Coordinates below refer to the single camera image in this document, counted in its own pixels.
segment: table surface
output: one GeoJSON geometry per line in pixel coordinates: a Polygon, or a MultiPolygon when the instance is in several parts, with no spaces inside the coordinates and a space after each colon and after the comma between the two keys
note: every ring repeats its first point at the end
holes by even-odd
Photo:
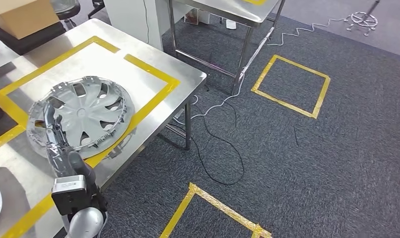
{"type": "MultiPolygon", "coordinates": [[[[158,95],[166,83],[149,74],[149,70],[142,70],[135,64],[124,61],[123,56],[127,54],[177,79],[178,86],[153,107],[136,128],[95,167],[96,181],[105,188],[189,101],[195,90],[205,82],[206,74],[110,25],[92,19],[1,68],[0,89],[46,65],[47,62],[60,59],[58,56],[93,36],[120,50],[111,52],[99,44],[90,44],[68,58],[68,61],[57,64],[49,69],[50,71],[12,90],[7,96],[27,112],[52,86],[61,81],[73,80],[71,77],[92,73],[123,86],[129,92],[138,111],[150,98],[158,95]]],[[[24,215],[26,218],[32,218],[44,209],[40,201],[51,191],[53,180],[54,173],[48,160],[32,150],[26,132],[22,131],[0,146],[0,190],[3,196],[0,236],[13,225],[19,224],[20,228],[23,222],[18,221],[24,215]]],[[[22,237],[53,237],[62,226],[58,211],[50,207],[22,237]]]]}
{"type": "Polygon", "coordinates": [[[279,0],[175,0],[212,14],[257,28],[279,0]]]}

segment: chair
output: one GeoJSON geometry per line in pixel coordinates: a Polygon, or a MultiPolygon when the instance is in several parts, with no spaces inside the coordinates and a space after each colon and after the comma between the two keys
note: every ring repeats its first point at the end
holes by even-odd
{"type": "Polygon", "coordinates": [[[97,12],[99,12],[100,10],[102,10],[105,7],[105,3],[104,0],[92,0],[92,4],[93,7],[95,9],[93,9],[88,15],[87,18],[91,18],[93,15],[95,15],[97,12]]]}
{"type": "Polygon", "coordinates": [[[358,11],[345,18],[345,22],[348,22],[347,19],[349,17],[352,20],[352,24],[347,28],[347,30],[351,31],[352,27],[357,24],[368,29],[368,31],[364,33],[364,36],[369,36],[371,31],[375,31],[375,27],[378,25],[378,20],[371,14],[379,3],[380,0],[375,0],[374,4],[372,4],[371,8],[367,12],[358,11]]]}
{"type": "Polygon", "coordinates": [[[76,26],[76,23],[71,18],[80,12],[78,0],[51,0],[51,5],[58,18],[66,24],[67,30],[76,26]]]}

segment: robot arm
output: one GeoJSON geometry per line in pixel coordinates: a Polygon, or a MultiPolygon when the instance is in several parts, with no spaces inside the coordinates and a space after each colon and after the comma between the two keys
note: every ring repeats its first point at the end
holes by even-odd
{"type": "Polygon", "coordinates": [[[73,151],[61,127],[61,116],[54,118],[55,108],[44,108],[48,159],[57,178],[52,198],[63,216],[67,238],[99,236],[107,222],[107,202],[96,185],[95,173],[78,152],[73,151]]]}

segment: floor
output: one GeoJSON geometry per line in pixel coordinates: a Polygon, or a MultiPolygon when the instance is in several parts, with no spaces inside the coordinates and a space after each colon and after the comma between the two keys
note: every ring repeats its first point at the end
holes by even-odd
{"type": "MultiPolygon", "coordinates": [[[[302,23],[326,24],[329,18],[345,18],[357,11],[367,11],[375,0],[287,0],[282,15],[302,23]]],[[[363,32],[346,31],[347,23],[334,23],[329,32],[363,42],[385,51],[400,55],[400,0],[382,0],[373,15],[379,25],[371,35],[363,36],[363,32]]]]}
{"type": "MultiPolygon", "coordinates": [[[[345,17],[371,3],[288,0],[271,43],[282,31],[345,17]]],[[[92,8],[90,1],[81,4],[78,24],[92,8]]],[[[108,187],[110,220],[102,237],[254,237],[251,223],[274,238],[400,238],[400,21],[392,20],[398,12],[400,0],[388,7],[382,2],[374,12],[380,27],[369,37],[339,22],[286,38],[283,47],[264,47],[241,95],[193,121],[199,151],[174,147],[183,141],[165,130],[108,187]],[[387,16],[390,27],[382,21],[387,16]],[[274,55],[281,58],[263,75],[263,94],[252,92],[274,55]],[[312,112],[327,81],[307,68],[330,77],[316,119],[294,110],[312,112]],[[213,179],[239,181],[228,186],[213,179]],[[190,183],[208,196],[185,200],[190,183]],[[172,220],[182,201],[184,212],[172,220]]],[[[104,11],[95,17],[108,22],[104,11]]],[[[213,21],[179,23],[180,47],[234,71],[245,28],[230,31],[213,21]]],[[[253,47],[265,31],[255,32],[253,47]]],[[[169,33],[163,40],[169,53],[169,33]]],[[[227,77],[180,59],[208,74],[193,113],[227,97],[227,77]]]]}

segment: cardboard box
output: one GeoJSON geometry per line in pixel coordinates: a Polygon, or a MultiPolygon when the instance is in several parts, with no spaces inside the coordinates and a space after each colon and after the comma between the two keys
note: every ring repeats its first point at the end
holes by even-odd
{"type": "Polygon", "coordinates": [[[50,0],[0,0],[0,28],[17,39],[58,21],[50,0]]]}

